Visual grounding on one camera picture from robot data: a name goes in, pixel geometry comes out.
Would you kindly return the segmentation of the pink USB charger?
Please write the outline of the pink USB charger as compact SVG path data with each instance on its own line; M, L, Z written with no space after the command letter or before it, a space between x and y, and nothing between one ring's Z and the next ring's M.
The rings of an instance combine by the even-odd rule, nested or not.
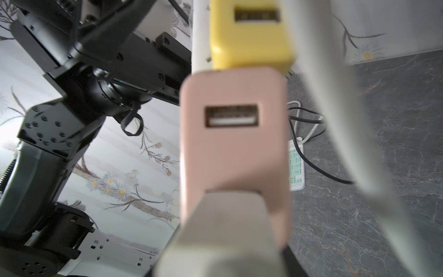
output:
M290 239L287 83L267 67L198 72L180 90L180 218L218 190L258 192L277 245Z

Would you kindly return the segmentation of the white power strip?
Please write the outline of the white power strip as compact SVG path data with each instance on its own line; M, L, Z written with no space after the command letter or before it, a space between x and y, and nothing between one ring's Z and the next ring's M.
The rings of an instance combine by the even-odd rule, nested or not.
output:
M285 277L262 195L206 193L159 256L156 277Z

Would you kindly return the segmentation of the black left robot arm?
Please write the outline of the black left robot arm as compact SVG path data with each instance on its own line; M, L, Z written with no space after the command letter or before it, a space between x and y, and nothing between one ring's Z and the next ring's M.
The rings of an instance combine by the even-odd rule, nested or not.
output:
M13 5L12 35L61 97L26 112L1 178L1 267L51 277L94 231L86 213L58 202L77 162L107 117L125 130L151 99L178 105L191 54L168 33L154 42L136 34L154 1Z

